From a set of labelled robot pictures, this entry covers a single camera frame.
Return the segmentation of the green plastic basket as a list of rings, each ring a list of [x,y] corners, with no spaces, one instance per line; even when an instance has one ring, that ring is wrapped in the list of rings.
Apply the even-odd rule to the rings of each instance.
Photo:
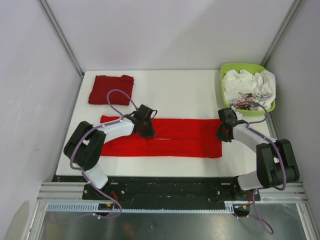
[[[231,62],[220,69],[223,103],[244,116],[260,116],[276,106],[276,77],[263,66]]]

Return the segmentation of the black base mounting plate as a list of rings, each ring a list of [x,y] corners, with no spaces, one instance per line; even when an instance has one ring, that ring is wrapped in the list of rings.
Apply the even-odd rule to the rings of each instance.
[[[251,190],[241,190],[234,177],[112,176],[101,192],[86,184],[84,200],[103,201],[106,195],[125,207],[211,207],[223,202],[247,202]]]

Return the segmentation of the bright red kungfu t-shirt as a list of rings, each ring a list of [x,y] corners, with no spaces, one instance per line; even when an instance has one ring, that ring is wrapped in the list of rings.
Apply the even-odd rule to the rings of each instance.
[[[103,145],[102,157],[189,157],[217,159],[223,156],[216,137],[218,119],[155,118],[155,136],[138,133],[122,136]]]

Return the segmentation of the white printed t-shirt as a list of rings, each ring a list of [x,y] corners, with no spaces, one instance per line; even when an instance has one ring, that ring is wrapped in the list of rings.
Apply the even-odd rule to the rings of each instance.
[[[222,77],[224,101],[229,107],[257,114],[275,106],[276,77],[268,70],[250,73],[245,69],[228,70]]]

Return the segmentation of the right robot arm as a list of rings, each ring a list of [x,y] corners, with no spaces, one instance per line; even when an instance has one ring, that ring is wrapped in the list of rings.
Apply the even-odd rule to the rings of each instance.
[[[300,179],[292,144],[287,139],[268,137],[251,127],[249,122],[238,119],[232,108],[218,111],[220,127],[216,137],[230,143],[233,140],[246,145],[256,153],[256,170],[237,176],[236,185],[230,188],[231,196],[242,201],[249,190],[276,188],[284,191],[289,183]]]

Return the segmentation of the folded dark red shirt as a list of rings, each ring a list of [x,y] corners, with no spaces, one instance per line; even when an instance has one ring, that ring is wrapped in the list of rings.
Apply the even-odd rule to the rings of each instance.
[[[131,98],[134,81],[135,79],[129,75],[96,75],[88,97],[88,103],[91,105],[108,105],[107,95],[112,90],[121,90]],[[128,106],[130,104],[129,98],[119,91],[112,92],[109,95],[109,101],[112,105]]]

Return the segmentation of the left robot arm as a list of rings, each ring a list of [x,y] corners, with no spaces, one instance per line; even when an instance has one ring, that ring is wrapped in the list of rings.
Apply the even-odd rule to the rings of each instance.
[[[63,154],[69,159],[70,168],[81,172],[91,184],[93,194],[100,200],[110,196],[108,177],[99,165],[103,146],[121,137],[138,134],[143,138],[154,137],[153,118],[158,111],[144,104],[132,113],[97,125],[82,121],[64,146]]]

